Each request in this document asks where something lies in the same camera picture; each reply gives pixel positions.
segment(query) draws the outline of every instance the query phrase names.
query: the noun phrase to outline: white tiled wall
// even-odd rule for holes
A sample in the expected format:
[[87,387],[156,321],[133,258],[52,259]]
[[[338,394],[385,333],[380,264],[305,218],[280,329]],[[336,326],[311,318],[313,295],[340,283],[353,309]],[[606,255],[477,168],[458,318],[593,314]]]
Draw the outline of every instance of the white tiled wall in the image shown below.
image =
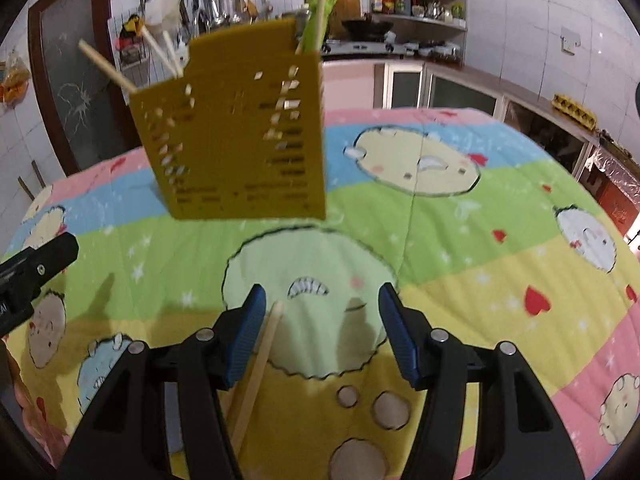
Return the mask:
[[[617,0],[469,0],[469,7],[469,65],[547,99],[564,93],[583,102],[640,161],[640,36]],[[574,56],[561,51],[562,27],[580,35]]]
[[[28,61],[27,10],[36,1],[29,0],[15,20],[0,45],[0,59],[15,47]],[[302,0],[271,3],[277,14]],[[138,0],[112,0],[112,13],[137,4]],[[600,126],[640,160],[640,118],[634,101],[640,36],[617,0],[469,0],[467,22],[469,65],[545,98],[558,92],[584,102],[597,113]],[[574,56],[561,52],[562,27],[580,34],[581,46]],[[39,189],[32,159],[47,183],[63,176],[30,86],[15,110],[0,115],[0,252],[29,204],[17,177],[34,191]]]

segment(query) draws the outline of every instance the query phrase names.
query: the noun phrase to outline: wooden stick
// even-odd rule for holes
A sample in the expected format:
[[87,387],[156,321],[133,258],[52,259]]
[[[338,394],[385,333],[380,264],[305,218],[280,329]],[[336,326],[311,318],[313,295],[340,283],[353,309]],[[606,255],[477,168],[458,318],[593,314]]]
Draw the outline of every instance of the wooden stick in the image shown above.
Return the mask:
[[178,55],[175,53],[174,42],[171,41],[171,37],[166,30],[162,31],[162,37],[164,38],[164,43],[166,44],[166,49],[169,51],[169,58],[174,62],[175,71],[178,74],[178,77],[182,77],[184,72],[182,70],[182,65],[180,64],[180,60],[178,59]]
[[78,41],[78,48],[82,50],[100,70],[102,70],[116,85],[122,87],[130,94],[135,94],[138,89],[136,86],[124,77],[116,68],[109,63],[97,50],[89,46],[85,40]]
[[264,332],[262,333],[262,340],[258,348],[258,355],[255,358],[254,368],[251,370],[249,376],[249,382],[240,404],[240,411],[238,412],[238,418],[234,425],[234,430],[231,435],[231,446],[234,449],[236,456],[240,453],[242,447],[242,441],[244,440],[244,434],[246,428],[249,425],[249,419],[251,418],[251,412],[254,409],[255,398],[258,396],[258,389],[260,389],[260,383],[262,382],[262,376],[264,375],[264,369],[267,365],[267,359],[269,358],[269,352],[271,351],[271,345],[273,343],[273,337],[276,334],[278,322],[282,317],[282,302],[276,301],[271,307],[269,319],[264,325]]
[[316,23],[316,50],[320,50],[322,47],[322,40],[324,40],[323,31],[326,30],[322,25],[324,24],[324,5],[326,0],[318,0],[318,22]]
[[164,50],[160,48],[160,45],[158,45],[154,37],[151,35],[151,32],[149,32],[148,28],[146,28],[145,25],[142,26],[142,36],[151,47],[151,50],[153,50],[156,53],[156,56],[160,58],[160,61],[162,61],[164,66],[169,69],[169,72],[171,72],[174,77],[178,77],[178,73],[175,71],[175,67],[172,65],[171,61],[169,61],[169,58],[164,53]]

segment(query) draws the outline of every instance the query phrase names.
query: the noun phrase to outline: plastic bag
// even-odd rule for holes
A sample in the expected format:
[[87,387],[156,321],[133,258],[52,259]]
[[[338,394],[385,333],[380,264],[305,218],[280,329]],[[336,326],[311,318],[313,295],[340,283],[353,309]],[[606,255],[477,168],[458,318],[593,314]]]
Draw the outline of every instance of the plastic bag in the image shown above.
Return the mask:
[[9,53],[4,67],[2,82],[2,100],[11,103],[24,97],[31,78],[31,72],[15,50]]

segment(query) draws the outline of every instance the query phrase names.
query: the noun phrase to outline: door frame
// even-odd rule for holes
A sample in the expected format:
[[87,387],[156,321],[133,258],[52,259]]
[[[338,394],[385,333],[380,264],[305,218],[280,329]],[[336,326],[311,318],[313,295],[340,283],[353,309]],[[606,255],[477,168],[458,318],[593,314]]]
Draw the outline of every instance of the door frame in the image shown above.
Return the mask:
[[[31,77],[33,88],[36,94],[40,114],[44,127],[49,135],[49,140],[53,147],[62,170],[67,176],[80,171],[76,158],[71,150],[71,146],[66,138],[62,122],[56,110],[53,99],[46,65],[44,63],[44,51],[42,49],[42,13],[57,0],[38,0],[29,8],[28,13],[28,42],[29,58],[31,61]],[[107,29],[107,20],[111,17],[111,0],[91,0],[91,14],[94,23],[94,37],[96,49],[111,64],[113,64],[113,54],[111,52],[111,40]],[[125,146],[128,150],[141,145],[138,131],[134,124],[129,107],[124,101],[119,86],[109,82],[107,94],[114,113],[116,126],[120,131]]]

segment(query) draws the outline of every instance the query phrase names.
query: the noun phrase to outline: black clamp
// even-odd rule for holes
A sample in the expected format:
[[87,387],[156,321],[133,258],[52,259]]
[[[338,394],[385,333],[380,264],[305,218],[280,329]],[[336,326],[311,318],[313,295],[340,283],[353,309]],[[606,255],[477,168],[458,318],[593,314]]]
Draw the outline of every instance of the black clamp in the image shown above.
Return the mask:
[[401,480],[453,479],[467,383],[480,383],[469,480],[584,480],[558,412],[513,343],[493,350],[465,345],[403,306],[390,283],[380,288],[378,302],[402,377],[415,390],[428,390]]
[[77,258],[76,237],[62,233],[42,247],[27,247],[0,264],[0,337],[33,316],[31,301]]

